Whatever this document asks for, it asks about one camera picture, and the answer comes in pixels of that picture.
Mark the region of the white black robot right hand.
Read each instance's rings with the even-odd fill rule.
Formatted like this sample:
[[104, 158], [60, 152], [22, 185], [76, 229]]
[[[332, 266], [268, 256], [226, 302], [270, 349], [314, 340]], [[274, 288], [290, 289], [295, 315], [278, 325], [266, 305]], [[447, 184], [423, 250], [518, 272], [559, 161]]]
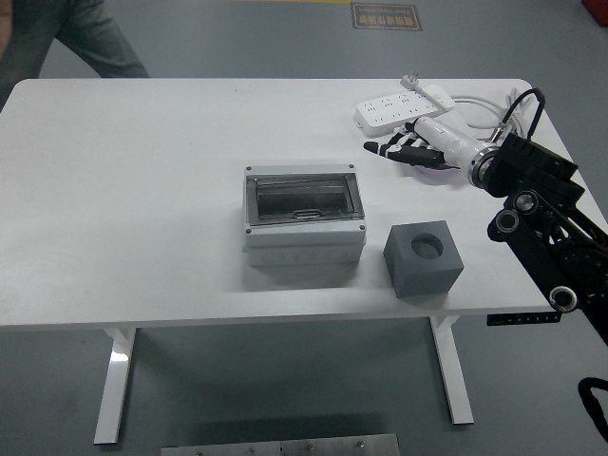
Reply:
[[368, 141], [363, 147], [372, 154], [412, 166], [467, 170], [489, 144], [433, 118], [421, 117], [398, 127], [387, 143]]

